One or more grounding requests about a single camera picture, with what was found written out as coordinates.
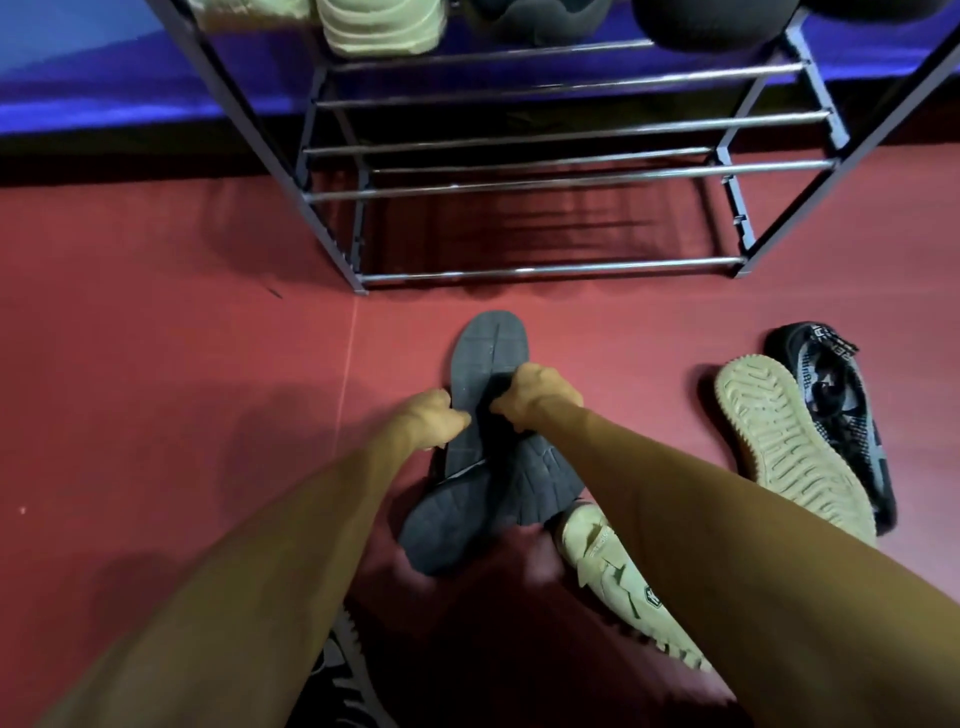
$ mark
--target blue fabric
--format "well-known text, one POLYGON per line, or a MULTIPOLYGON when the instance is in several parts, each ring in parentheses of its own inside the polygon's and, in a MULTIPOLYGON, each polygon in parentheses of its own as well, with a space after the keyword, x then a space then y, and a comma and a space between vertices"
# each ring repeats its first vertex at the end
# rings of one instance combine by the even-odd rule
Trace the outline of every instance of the blue fabric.
MULTIPOLYGON (((811 17, 807 39, 825 78, 902 76, 960 24, 960 2, 939 15, 899 26, 853 26, 811 17)), ((640 35, 628 4, 614 4, 593 40, 640 35)), ((310 61, 295 32, 218 36, 215 45, 238 84, 261 113, 302 111, 310 61)), ((489 46, 461 19, 450 23, 443 52, 489 46)), ((536 61, 453 65, 416 72, 350 75, 346 95, 396 94, 601 81, 639 74, 715 68, 750 61, 644 50, 555 56, 536 61)), ((221 115, 190 64, 162 31, 36 62, 0 76, 0 133, 184 121, 221 115)))

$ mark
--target shoe rack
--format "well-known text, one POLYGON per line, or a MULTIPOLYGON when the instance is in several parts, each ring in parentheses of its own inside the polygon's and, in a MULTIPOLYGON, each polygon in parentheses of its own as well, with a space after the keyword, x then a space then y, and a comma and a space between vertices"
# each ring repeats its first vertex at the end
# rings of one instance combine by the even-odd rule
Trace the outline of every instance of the shoe rack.
POLYGON ((369 71, 391 71, 445 66, 451 64, 516 62, 550 56, 629 51, 643 53, 653 47, 645 38, 584 43, 563 47, 514 48, 482 53, 425 55, 403 59, 337 61, 325 53, 316 38, 304 33, 315 68, 313 84, 300 149, 296 159, 288 159, 264 131, 257 114, 231 78, 211 43, 197 25, 196 19, 182 0, 147 0, 167 32, 191 61, 211 95, 220 103, 227 117, 245 137, 254 152, 276 178, 294 206, 306 220, 333 264, 357 294, 367 294, 384 285, 437 284, 467 279, 535 279, 539 277, 574 277, 624 275, 629 273, 691 272, 725 270, 734 277, 751 273, 760 259, 778 245, 791 228, 816 207, 854 166, 869 154, 906 116, 913 111, 958 65, 960 65, 960 27, 954 29, 910 76, 901 79, 861 128, 848 131, 824 84, 817 62, 804 38, 804 12, 798 12, 780 38, 764 50, 762 62, 740 67, 718 67, 687 73, 665 73, 628 79, 567 84, 532 85, 526 87, 466 89, 420 94, 383 95, 362 98, 339 98, 337 82, 350 74, 369 71), (807 91, 809 108, 787 113, 754 113, 765 85, 774 77, 790 76, 801 82, 807 91), (702 119, 684 119, 590 131, 534 133, 523 135, 473 136, 443 138, 434 141, 411 140, 396 143, 363 143, 350 122, 352 109, 405 107, 410 105, 482 104, 511 100, 533 100, 556 97, 558 94, 623 94, 641 93, 655 88, 678 85, 742 82, 745 89, 733 114, 702 119), (346 143, 317 146, 315 128, 320 114, 330 113, 336 119, 346 143), (827 148, 823 156, 807 159, 785 159, 755 163, 737 163, 730 153, 736 134, 758 127, 790 127, 820 125, 826 133, 827 148), (381 162, 390 155, 417 157, 445 150, 469 148, 519 147, 548 145, 556 149, 564 142, 597 138, 637 138, 683 133, 717 132, 720 140, 710 146, 686 146, 676 149, 652 148, 627 154, 594 157, 537 158, 534 161, 497 164, 409 165, 391 166, 381 162), (323 158, 352 158, 356 166, 355 189, 326 190, 317 188, 317 177, 311 165, 323 158), (555 167, 595 165, 598 162, 648 162, 657 166, 638 169, 617 168, 601 172, 572 174, 563 171, 549 174, 555 167), (477 181, 483 173, 514 171, 516 179, 477 181), (767 172, 816 172, 813 181, 786 207, 765 231, 754 228, 747 201, 740 186, 743 175, 767 172), (524 178, 524 173, 540 172, 524 178), (397 184, 396 179, 442 175, 445 180, 463 175, 463 182, 397 184), (619 262, 580 262, 564 265, 528 265, 522 268, 460 270, 442 272, 365 273, 364 228, 368 205, 374 200, 420 195, 463 195, 490 192, 514 192, 535 189, 618 186, 675 178, 719 177, 730 203, 732 223, 739 233, 737 255, 673 260, 631 260, 619 262), (350 240, 335 239, 334 232, 323 219, 319 206, 331 202, 353 202, 353 226, 350 240))

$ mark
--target shoe logo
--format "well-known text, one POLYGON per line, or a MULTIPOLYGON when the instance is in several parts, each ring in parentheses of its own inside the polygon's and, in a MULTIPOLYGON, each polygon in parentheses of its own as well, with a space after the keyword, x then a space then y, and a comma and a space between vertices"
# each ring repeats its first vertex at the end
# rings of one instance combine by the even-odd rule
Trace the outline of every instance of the shoe logo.
POLYGON ((647 597, 647 603, 654 609, 659 609, 663 605, 663 602, 657 599, 657 595, 654 594, 654 590, 650 587, 643 590, 643 595, 647 597))

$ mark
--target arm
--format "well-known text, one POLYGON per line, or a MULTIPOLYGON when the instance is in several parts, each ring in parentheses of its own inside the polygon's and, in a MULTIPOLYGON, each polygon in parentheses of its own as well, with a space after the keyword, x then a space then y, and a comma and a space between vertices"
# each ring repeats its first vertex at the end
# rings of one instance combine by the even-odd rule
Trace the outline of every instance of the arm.
POLYGON ((282 726, 396 472, 416 449, 445 445, 468 423, 446 392, 412 398, 364 447, 212 548, 40 726, 282 726))
POLYGON ((557 446, 758 724, 960 724, 957 604, 803 508, 582 404, 531 364, 491 410, 557 446))

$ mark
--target person's right hand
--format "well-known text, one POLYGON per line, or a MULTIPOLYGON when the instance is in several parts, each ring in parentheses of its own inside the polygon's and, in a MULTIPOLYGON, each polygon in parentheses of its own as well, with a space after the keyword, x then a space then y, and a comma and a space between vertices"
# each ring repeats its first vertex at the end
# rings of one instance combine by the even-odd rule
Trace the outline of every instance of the person's right hand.
POLYGON ((534 429, 537 406, 549 399, 567 400, 584 406, 583 396, 551 367, 527 362, 514 372, 510 389, 490 405, 490 411, 506 417, 517 432, 534 429))

